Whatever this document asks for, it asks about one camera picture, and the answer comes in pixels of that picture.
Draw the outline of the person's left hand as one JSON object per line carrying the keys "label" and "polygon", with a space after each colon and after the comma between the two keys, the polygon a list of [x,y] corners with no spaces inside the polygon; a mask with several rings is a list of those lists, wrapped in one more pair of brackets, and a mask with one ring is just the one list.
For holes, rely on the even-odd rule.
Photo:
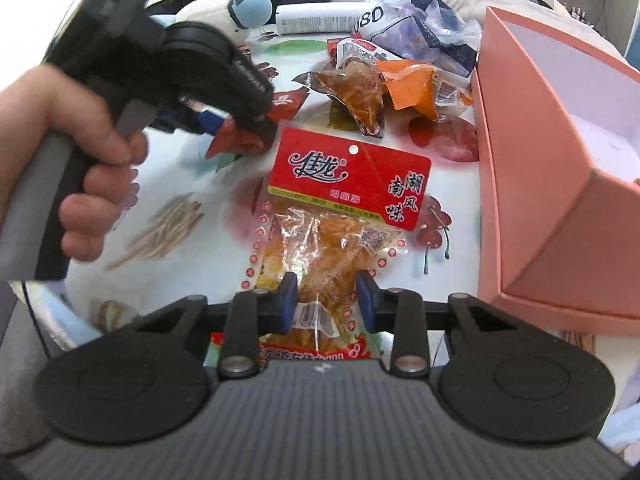
{"label": "person's left hand", "polygon": [[104,100],[57,68],[31,68],[1,91],[1,213],[6,214],[18,178],[49,130],[70,136],[96,160],[82,191],[67,196],[58,210],[64,229],[61,248],[67,257],[99,258],[105,235],[122,207],[134,203],[137,166],[149,153],[141,131],[123,138]]}

